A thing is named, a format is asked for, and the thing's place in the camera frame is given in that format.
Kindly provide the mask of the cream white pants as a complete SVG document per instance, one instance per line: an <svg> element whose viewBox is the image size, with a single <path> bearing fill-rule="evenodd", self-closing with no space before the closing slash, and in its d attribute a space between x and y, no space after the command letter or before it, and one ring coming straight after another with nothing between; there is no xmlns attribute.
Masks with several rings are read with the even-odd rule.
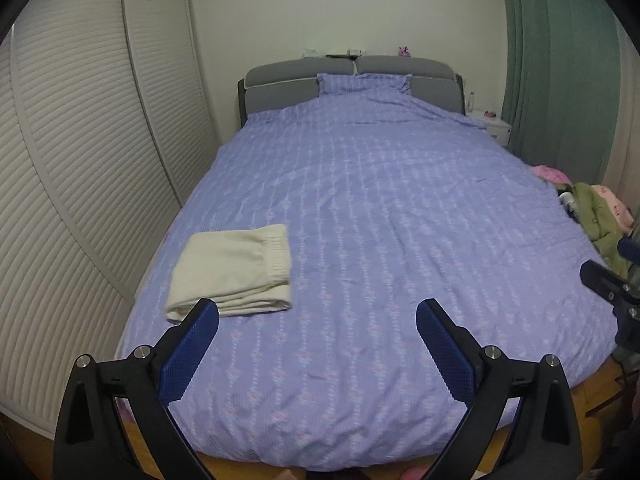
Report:
<svg viewBox="0 0 640 480"><path fill-rule="evenodd" d="M181 321L201 299L223 318L288 310L291 269L284 224L196 233L171 272L165 316Z"/></svg>

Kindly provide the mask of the olive green garment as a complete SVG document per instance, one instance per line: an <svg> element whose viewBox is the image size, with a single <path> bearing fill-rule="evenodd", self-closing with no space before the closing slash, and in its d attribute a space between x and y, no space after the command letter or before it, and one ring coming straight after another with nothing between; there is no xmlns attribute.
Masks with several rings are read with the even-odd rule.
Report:
<svg viewBox="0 0 640 480"><path fill-rule="evenodd" d="M630 263L617 251L622 233L611 211L592 185L577 182L572 187L578 207L579 223L606 265L621 278L628 278Z"/></svg>

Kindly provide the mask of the pink patterned garment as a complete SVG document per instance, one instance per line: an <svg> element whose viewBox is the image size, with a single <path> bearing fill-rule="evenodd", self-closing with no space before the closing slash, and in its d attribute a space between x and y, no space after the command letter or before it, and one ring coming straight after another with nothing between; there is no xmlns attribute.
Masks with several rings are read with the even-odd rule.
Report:
<svg viewBox="0 0 640 480"><path fill-rule="evenodd" d="M634 217L630 209L607 186L594 184L592 188L605 201L622 233L630 235L634 228Z"/></svg>

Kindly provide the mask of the black white garment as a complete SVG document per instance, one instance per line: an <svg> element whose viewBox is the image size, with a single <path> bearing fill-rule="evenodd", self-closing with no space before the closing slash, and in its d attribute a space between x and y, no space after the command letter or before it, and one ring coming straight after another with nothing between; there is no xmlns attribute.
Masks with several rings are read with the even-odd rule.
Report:
<svg viewBox="0 0 640 480"><path fill-rule="evenodd" d="M559 194L559 201L567 215L576 223L578 223L579 207L574 194L570 191L563 191Z"/></svg>

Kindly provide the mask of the white nightstand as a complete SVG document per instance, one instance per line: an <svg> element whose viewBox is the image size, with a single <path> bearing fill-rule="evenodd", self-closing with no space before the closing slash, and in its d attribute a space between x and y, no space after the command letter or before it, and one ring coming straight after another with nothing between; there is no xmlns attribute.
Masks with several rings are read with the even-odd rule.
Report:
<svg viewBox="0 0 640 480"><path fill-rule="evenodd" d="M484 122L487 133L503 148L507 148L511 136L512 127L510 124L500 119L494 113L483 112L482 110L472 110L468 115L472 118Z"/></svg>

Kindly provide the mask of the green curtain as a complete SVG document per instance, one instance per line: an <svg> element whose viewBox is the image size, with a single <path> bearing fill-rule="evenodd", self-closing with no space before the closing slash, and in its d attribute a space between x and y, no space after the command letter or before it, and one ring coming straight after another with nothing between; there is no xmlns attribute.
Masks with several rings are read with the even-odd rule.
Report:
<svg viewBox="0 0 640 480"><path fill-rule="evenodd" d="M620 47L604 0L504 0L508 148L530 166L601 181L620 104Z"/></svg>

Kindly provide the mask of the purple floral duvet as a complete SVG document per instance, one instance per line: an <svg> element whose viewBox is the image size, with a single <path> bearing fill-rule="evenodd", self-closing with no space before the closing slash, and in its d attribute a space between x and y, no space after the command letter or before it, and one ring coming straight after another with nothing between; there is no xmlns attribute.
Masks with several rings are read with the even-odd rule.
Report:
<svg viewBox="0 0 640 480"><path fill-rule="evenodd" d="M482 124L395 91L253 115L169 229L122 351L167 330L197 232L288 227L292 306L224 318L171 414L209 456L335 470L439 452L464 414L416 330L437 300L512 359L554 354L571 385L614 347L579 278L598 252L555 189Z"/></svg>

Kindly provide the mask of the white louvered wardrobe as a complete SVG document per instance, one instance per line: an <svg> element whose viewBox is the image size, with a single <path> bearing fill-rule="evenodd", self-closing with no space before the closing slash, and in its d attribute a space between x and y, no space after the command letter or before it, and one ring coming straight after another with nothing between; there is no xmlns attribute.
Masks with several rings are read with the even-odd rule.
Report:
<svg viewBox="0 0 640 480"><path fill-rule="evenodd" d="M218 141L190 0L30 0L1 46L1 409L52 437Z"/></svg>

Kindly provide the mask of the grey padded headboard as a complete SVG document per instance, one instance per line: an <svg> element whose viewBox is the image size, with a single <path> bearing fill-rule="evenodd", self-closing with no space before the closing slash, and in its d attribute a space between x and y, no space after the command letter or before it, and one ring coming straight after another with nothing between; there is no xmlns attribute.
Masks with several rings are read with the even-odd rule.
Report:
<svg viewBox="0 0 640 480"><path fill-rule="evenodd" d="M258 66L238 82L240 123L251 114L282 110L318 96L371 89L410 94L448 112L465 113L462 77L428 58L390 55L301 58Z"/></svg>

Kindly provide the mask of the purple floral pillow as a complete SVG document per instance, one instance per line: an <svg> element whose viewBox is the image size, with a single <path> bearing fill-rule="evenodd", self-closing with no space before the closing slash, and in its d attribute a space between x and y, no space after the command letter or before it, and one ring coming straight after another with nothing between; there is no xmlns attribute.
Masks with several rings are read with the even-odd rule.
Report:
<svg viewBox="0 0 640 480"><path fill-rule="evenodd" d="M409 94L412 76L377 73L358 75L321 73L317 79L320 96L342 96L343 94L367 91L396 91Z"/></svg>

